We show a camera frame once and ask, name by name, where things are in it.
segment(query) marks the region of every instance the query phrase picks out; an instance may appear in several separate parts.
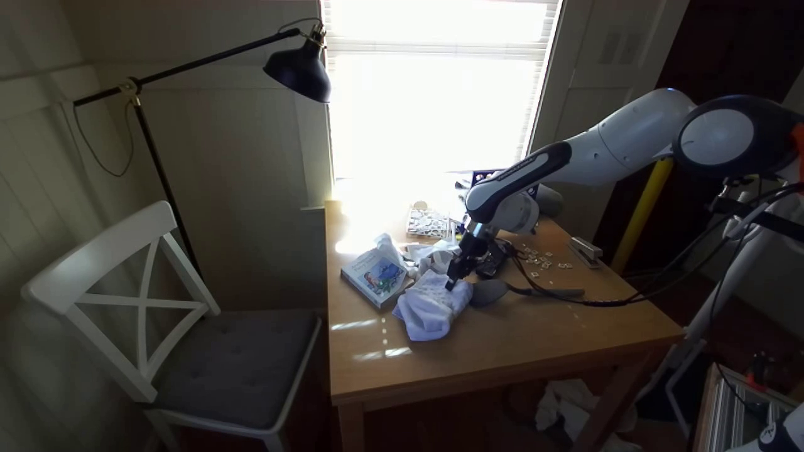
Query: white chair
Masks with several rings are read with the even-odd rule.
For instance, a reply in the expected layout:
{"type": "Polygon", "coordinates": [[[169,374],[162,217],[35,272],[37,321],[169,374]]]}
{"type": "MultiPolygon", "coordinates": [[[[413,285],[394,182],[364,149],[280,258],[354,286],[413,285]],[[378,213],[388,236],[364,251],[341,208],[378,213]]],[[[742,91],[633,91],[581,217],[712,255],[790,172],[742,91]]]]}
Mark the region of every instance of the white chair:
{"type": "Polygon", "coordinates": [[[74,324],[110,374],[139,403],[167,448],[170,424],[261,440],[283,449],[281,428],[321,329],[310,310],[223,311],[170,236],[173,211],[153,203],[41,272],[23,297],[74,324]],[[157,300],[158,251],[182,280],[185,300],[157,300]],[[141,280],[125,285],[131,265],[141,280]],[[124,267],[124,280],[106,277],[124,267]],[[109,335],[95,311],[124,310],[136,332],[131,348],[109,335]],[[157,340],[157,311],[182,319],[157,340]]]}

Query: black floor lamp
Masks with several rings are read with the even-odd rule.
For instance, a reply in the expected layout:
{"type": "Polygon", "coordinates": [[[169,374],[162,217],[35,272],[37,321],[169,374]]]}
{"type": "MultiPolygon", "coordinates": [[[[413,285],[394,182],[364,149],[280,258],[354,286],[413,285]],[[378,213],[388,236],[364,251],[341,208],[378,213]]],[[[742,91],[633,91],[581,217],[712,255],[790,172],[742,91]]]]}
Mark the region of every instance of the black floor lamp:
{"type": "Polygon", "coordinates": [[[192,246],[192,242],[185,236],[184,219],[182,219],[179,203],[173,198],[170,183],[167,179],[167,172],[162,165],[162,159],[158,159],[158,150],[157,150],[157,144],[153,144],[153,133],[149,129],[146,111],[143,111],[143,104],[141,104],[139,94],[149,83],[157,83],[157,81],[164,81],[164,79],[170,79],[170,76],[179,76],[179,74],[185,74],[185,71],[193,71],[193,68],[202,68],[202,65],[238,55],[238,52],[247,52],[247,51],[254,51],[254,49],[265,49],[268,44],[297,37],[297,35],[303,35],[303,46],[300,51],[275,52],[268,57],[268,64],[265,65],[265,74],[272,76],[275,81],[280,81],[281,86],[286,86],[286,88],[292,88],[292,91],[297,91],[297,94],[301,94],[301,95],[306,95],[306,98],[312,98],[317,104],[327,104],[327,98],[329,98],[329,79],[327,79],[327,71],[321,68],[325,29],[321,29],[319,21],[317,21],[317,29],[310,35],[301,34],[300,29],[280,30],[280,34],[275,34],[268,37],[251,41],[251,44],[244,44],[244,46],[236,46],[236,49],[229,49],[229,51],[221,51],[221,52],[213,52],[213,55],[207,55],[207,57],[199,57],[199,60],[162,71],[162,74],[151,74],[151,76],[143,76],[143,79],[131,79],[125,86],[106,88],[106,91],[99,91],[99,94],[91,94],[91,95],[82,95],[82,98],[74,100],[74,108],[81,108],[86,104],[95,104],[95,100],[104,100],[104,98],[110,98],[110,95],[120,95],[120,94],[131,94],[134,95],[136,122],[139,122],[139,125],[143,130],[151,162],[153,162],[158,182],[162,182],[162,189],[164,189],[169,203],[177,211],[177,224],[179,224],[179,230],[184,233],[184,243],[185,243],[188,258],[193,261],[197,268],[199,268],[197,251],[193,251],[193,246],[192,246]]]}

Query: lamp shade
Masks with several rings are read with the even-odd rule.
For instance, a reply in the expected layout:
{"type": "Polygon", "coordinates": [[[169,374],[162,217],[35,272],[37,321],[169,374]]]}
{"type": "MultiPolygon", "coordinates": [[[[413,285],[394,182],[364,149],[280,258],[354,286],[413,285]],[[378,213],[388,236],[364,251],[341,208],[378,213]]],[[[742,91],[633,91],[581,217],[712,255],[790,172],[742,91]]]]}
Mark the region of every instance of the lamp shade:
{"type": "Polygon", "coordinates": [[[327,104],[329,98],[329,76],[321,68],[321,41],[306,37],[300,51],[275,52],[265,71],[281,86],[317,104],[327,104]]]}

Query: chair back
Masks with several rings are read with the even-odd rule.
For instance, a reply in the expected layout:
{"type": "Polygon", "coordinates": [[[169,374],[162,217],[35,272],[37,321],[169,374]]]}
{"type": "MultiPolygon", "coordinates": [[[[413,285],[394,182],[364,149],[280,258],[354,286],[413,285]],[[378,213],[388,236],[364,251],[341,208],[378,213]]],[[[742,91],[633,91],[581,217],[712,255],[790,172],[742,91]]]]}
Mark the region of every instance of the chair back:
{"type": "Polygon", "coordinates": [[[109,365],[110,374],[136,403],[157,400],[153,376],[164,359],[202,317],[221,311],[173,238],[173,230],[177,219],[170,203],[151,203],[52,261],[23,289],[26,300],[41,301],[69,319],[91,349],[104,356],[101,363],[109,365]],[[170,265],[188,300],[151,297],[158,251],[170,265]],[[143,257],[139,272],[131,272],[131,257],[143,257]],[[131,281],[109,285],[106,277],[116,268],[124,268],[131,281]],[[124,351],[125,348],[91,317],[91,310],[129,310],[129,319],[134,319],[134,326],[125,326],[134,332],[129,355],[124,351]],[[179,321],[157,340],[151,315],[164,310],[179,315],[179,321]]]}

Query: metal stand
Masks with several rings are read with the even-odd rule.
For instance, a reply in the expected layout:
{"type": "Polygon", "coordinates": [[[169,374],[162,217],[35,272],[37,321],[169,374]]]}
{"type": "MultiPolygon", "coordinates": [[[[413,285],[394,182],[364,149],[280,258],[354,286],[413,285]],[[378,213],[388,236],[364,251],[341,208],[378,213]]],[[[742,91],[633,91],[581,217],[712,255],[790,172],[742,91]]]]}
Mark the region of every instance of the metal stand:
{"type": "Polygon", "coordinates": [[[151,162],[153,162],[153,165],[157,165],[158,183],[162,183],[169,203],[173,206],[177,224],[179,224],[179,231],[182,231],[182,236],[184,236],[185,255],[188,255],[188,258],[193,261],[193,267],[197,267],[199,272],[202,272],[202,267],[199,267],[197,251],[193,251],[192,238],[188,238],[188,233],[185,233],[179,201],[177,201],[177,196],[173,196],[170,182],[169,182],[169,176],[167,176],[167,172],[164,172],[164,163],[162,163],[162,159],[158,159],[157,142],[153,142],[153,133],[151,133],[151,129],[149,129],[149,119],[146,119],[146,111],[143,111],[143,104],[141,104],[139,95],[141,95],[141,91],[143,91],[149,83],[157,83],[157,81],[164,81],[164,79],[170,79],[170,76],[179,76],[179,74],[185,74],[185,71],[193,71],[193,68],[202,68],[202,65],[208,65],[208,64],[216,64],[216,60],[238,55],[238,52],[247,52],[247,51],[254,51],[254,49],[261,49],[261,46],[268,46],[268,44],[277,44],[277,41],[286,41],[286,37],[295,37],[295,35],[301,35],[301,30],[300,30],[300,29],[292,29],[292,30],[275,34],[275,35],[261,37],[261,41],[251,41],[251,44],[229,49],[229,51],[223,51],[223,52],[213,52],[213,55],[207,55],[207,57],[199,57],[199,60],[192,60],[192,64],[184,64],[184,65],[177,65],[177,68],[169,68],[169,71],[162,71],[162,74],[151,74],[151,76],[146,76],[146,79],[131,79],[131,83],[125,83],[125,86],[106,88],[106,91],[91,94],[91,95],[86,95],[86,98],[77,98],[77,100],[74,104],[74,108],[81,108],[81,106],[86,106],[86,104],[95,104],[95,100],[104,100],[104,98],[110,98],[110,95],[118,95],[118,94],[131,94],[131,95],[134,95],[136,122],[139,122],[139,125],[141,125],[141,130],[143,130],[143,139],[146,139],[151,162]]]}
{"type": "Polygon", "coordinates": [[[683,438],[689,438],[690,428],[680,414],[680,407],[675,403],[675,385],[679,380],[685,374],[685,370],[690,366],[690,363],[700,355],[703,349],[703,340],[705,332],[712,326],[712,321],[724,311],[724,306],[732,301],[739,281],[746,277],[746,272],[753,267],[753,261],[758,258],[758,255],[770,246],[770,242],[775,238],[775,231],[770,230],[756,230],[756,233],[752,233],[746,238],[746,243],[742,246],[742,251],[737,255],[737,258],[732,261],[732,267],[727,268],[724,280],[712,289],[708,300],[700,304],[700,310],[697,311],[697,317],[689,321],[689,326],[683,326],[683,340],[680,345],[675,345],[669,356],[659,365],[659,370],[654,373],[650,381],[640,389],[638,396],[649,395],[669,373],[670,376],[667,380],[667,396],[674,407],[675,423],[683,432],[683,438]]]}

